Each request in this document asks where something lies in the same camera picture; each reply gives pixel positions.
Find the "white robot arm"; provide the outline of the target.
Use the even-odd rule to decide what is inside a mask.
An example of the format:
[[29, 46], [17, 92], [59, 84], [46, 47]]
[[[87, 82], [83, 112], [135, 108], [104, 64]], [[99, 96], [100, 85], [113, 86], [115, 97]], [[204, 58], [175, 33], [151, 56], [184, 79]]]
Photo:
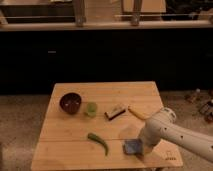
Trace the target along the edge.
[[175, 121], [176, 114], [167, 107], [149, 117], [138, 135], [143, 149], [152, 151], [164, 139], [213, 163], [213, 136], [180, 127]]

